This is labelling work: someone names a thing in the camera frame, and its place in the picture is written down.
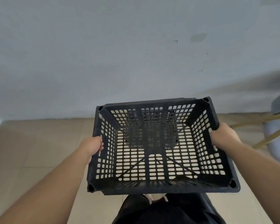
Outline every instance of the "wall stain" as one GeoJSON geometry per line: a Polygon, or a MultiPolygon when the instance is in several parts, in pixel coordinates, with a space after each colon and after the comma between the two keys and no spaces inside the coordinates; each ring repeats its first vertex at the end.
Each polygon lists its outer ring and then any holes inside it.
{"type": "Polygon", "coordinates": [[[207,35],[208,35],[207,33],[195,34],[190,37],[190,41],[191,42],[202,42],[206,38],[207,35]]]}
{"type": "Polygon", "coordinates": [[[267,6],[267,5],[278,5],[280,4],[280,0],[261,0],[259,3],[260,6],[267,6]]]}

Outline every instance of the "person's left hand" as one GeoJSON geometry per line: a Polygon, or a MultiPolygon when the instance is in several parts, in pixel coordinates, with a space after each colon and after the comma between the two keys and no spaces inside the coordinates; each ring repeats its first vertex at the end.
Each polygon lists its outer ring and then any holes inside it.
{"type": "Polygon", "coordinates": [[[99,155],[101,154],[101,150],[103,150],[103,139],[102,136],[97,137],[86,137],[84,138],[78,149],[84,150],[87,152],[89,156],[89,162],[91,161],[92,156],[99,150],[99,155]]]}

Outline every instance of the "black plastic crate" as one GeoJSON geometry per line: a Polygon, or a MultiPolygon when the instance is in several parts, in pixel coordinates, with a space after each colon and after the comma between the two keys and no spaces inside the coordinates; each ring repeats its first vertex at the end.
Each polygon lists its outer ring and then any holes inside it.
{"type": "Polygon", "coordinates": [[[219,127],[210,97],[98,106],[93,136],[104,149],[88,168],[88,192],[105,195],[239,192],[232,160],[211,144],[219,127]]]}

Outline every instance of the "tiled floor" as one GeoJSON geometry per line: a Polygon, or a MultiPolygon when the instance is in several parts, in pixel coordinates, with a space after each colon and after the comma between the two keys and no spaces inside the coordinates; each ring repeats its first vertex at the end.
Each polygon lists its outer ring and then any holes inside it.
{"type": "MultiPolygon", "coordinates": [[[[257,118],[258,114],[219,115],[228,124],[257,118]]],[[[7,121],[0,126],[0,215],[91,135],[93,119],[7,121]]],[[[240,138],[253,144],[263,138],[261,127],[239,128],[240,138]]],[[[86,170],[68,223],[112,223],[125,195],[87,193],[86,170]]],[[[227,223],[272,223],[238,173],[241,191],[209,194],[227,223]]]]}

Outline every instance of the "forearm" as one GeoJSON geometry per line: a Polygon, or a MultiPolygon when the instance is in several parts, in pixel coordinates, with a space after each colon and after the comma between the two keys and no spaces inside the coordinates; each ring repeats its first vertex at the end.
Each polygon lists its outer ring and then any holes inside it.
{"type": "Polygon", "coordinates": [[[0,224],[66,223],[88,159],[84,150],[75,150],[10,207],[0,224]]]}
{"type": "Polygon", "coordinates": [[[240,142],[224,149],[271,218],[280,224],[280,163],[240,142]]]}

